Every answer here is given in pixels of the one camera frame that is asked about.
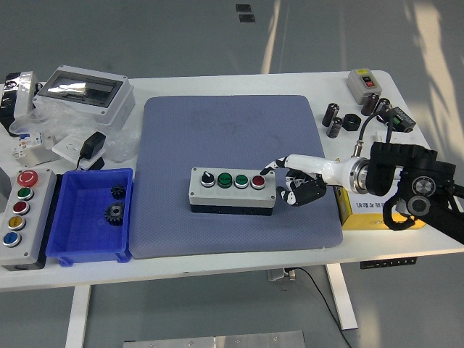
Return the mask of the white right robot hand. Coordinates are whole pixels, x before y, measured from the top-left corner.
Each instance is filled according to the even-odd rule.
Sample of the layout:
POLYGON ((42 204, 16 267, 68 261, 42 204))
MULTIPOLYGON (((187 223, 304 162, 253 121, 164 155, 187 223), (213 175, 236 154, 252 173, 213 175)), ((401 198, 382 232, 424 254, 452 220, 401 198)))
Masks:
POLYGON ((298 207, 326 194, 328 186, 341 186, 354 191, 355 164, 357 158, 333 161, 320 157, 290 154, 275 159, 260 175, 267 175, 277 168, 287 168, 286 185, 276 189, 277 194, 287 204, 298 207))

